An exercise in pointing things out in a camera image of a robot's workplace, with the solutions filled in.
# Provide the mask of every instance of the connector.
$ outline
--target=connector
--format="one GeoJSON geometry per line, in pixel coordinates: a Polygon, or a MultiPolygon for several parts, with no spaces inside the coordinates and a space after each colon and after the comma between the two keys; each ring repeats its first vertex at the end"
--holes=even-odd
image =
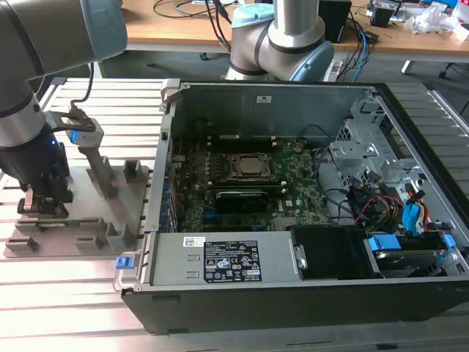
{"type": "Polygon", "coordinates": [[[368,180],[371,183],[384,183],[384,179],[374,171],[368,172],[367,175],[368,175],[368,180]]]}
{"type": "Polygon", "coordinates": [[[406,202],[406,204],[415,203],[418,200],[422,199],[424,197],[424,195],[425,195],[425,192],[420,190],[417,193],[415,193],[414,195],[412,195],[411,198],[409,198],[409,200],[406,202]]]}
{"type": "Polygon", "coordinates": [[[356,189],[363,188],[363,183],[356,177],[350,176],[347,181],[353,188],[356,188],[356,189]]]}

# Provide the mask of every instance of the blue latch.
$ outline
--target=blue latch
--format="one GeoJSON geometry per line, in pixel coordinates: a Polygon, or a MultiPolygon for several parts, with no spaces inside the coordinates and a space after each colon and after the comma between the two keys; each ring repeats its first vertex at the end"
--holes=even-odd
{"type": "Polygon", "coordinates": [[[135,257],[117,257],[116,259],[116,269],[133,269],[133,261],[135,257]]]}
{"type": "Polygon", "coordinates": [[[454,240],[453,236],[451,236],[451,235],[443,235],[443,241],[445,241],[446,246],[448,247],[448,249],[450,249],[451,247],[456,246],[456,241],[454,240]]]}
{"type": "Polygon", "coordinates": [[[402,212],[402,226],[412,233],[412,236],[417,237],[417,221],[418,217],[420,216],[420,207],[415,204],[407,204],[404,207],[404,211],[402,212]]]}
{"type": "Polygon", "coordinates": [[[391,234],[382,234],[374,235],[368,239],[368,243],[372,248],[372,251],[398,251],[401,249],[401,244],[399,243],[396,235],[391,234]]]}

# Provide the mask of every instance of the black box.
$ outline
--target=black box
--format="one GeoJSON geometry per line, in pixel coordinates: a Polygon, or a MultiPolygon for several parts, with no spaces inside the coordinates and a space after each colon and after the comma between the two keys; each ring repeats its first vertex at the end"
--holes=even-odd
{"type": "Polygon", "coordinates": [[[350,0],[321,0],[320,16],[325,23],[324,39],[339,43],[352,2],[350,0]]]}

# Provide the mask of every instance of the metal bracket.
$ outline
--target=metal bracket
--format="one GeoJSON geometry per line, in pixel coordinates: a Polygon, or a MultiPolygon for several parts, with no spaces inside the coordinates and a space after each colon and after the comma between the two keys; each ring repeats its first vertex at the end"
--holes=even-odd
{"type": "Polygon", "coordinates": [[[53,132],[76,130],[94,132],[96,127],[93,121],[86,115],[85,111],[74,107],[69,112],[45,111],[45,121],[50,125],[53,132]],[[65,123],[62,118],[67,118],[71,123],[65,123]]]}
{"type": "Polygon", "coordinates": [[[180,91],[181,80],[178,78],[165,79],[161,83],[161,101],[164,104],[170,103],[170,97],[180,91]]]}

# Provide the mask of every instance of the floor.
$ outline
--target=floor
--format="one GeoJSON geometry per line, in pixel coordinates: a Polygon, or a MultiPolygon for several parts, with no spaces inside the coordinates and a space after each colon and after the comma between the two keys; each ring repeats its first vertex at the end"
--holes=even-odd
{"type": "MultiPolygon", "coordinates": [[[[208,54],[209,60],[202,61],[198,53],[127,51],[119,56],[107,59],[101,64],[103,75],[109,78],[182,78],[187,80],[214,81],[226,72],[229,66],[227,54],[208,54]]],[[[359,82],[423,82],[434,86],[446,100],[458,111],[469,100],[469,65],[461,64],[456,70],[449,70],[445,78],[438,78],[438,73],[446,66],[438,62],[416,62],[411,74],[402,75],[404,62],[394,60],[376,60],[373,55],[358,77],[359,82]]],[[[77,67],[55,74],[55,76],[87,77],[86,66],[77,67]]],[[[351,80],[353,73],[345,78],[351,80]]],[[[51,81],[47,77],[41,93],[51,81]]],[[[32,83],[34,88],[38,80],[32,83]]],[[[469,109],[464,113],[469,119],[469,109]]]]}

